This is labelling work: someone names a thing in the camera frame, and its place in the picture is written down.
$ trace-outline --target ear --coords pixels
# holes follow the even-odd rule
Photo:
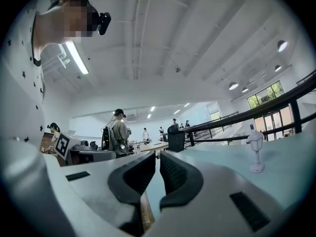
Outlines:
[[[59,5],[64,5],[65,3],[70,2],[70,0],[59,0]]]

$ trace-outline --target vr headset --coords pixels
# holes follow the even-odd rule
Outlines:
[[[99,26],[98,26],[99,35],[105,34],[110,24],[110,21],[111,21],[111,15],[108,12],[100,13]]]

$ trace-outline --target wooden floor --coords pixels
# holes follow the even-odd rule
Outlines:
[[[155,222],[154,215],[150,207],[146,191],[140,198],[140,206],[141,206],[141,213],[142,213],[143,228],[144,228],[144,231],[146,232]]]

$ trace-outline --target black cap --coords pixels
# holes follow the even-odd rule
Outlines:
[[[126,117],[126,115],[124,115],[124,112],[123,112],[122,109],[116,109],[116,110],[114,111],[114,116],[118,116],[118,115],[120,115],[120,114],[123,114],[123,117],[124,117],[124,118]]]

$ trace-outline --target fluorescent light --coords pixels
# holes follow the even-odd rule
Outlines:
[[[69,50],[69,52],[71,53],[73,59],[75,60],[77,66],[79,67],[80,71],[86,75],[89,73],[89,71],[87,70],[87,68],[85,67],[85,65],[83,64],[80,56],[79,56],[79,53],[75,47],[75,44],[72,42],[72,41],[69,41],[66,43],[66,46]]]
[[[279,52],[282,52],[286,48],[286,46],[287,46],[287,42],[286,41],[280,40],[277,43],[277,48],[278,48]]]
[[[238,87],[238,83],[234,81],[229,84],[229,90],[235,89],[237,87]]]
[[[279,71],[282,67],[280,65],[276,65],[275,71]]]

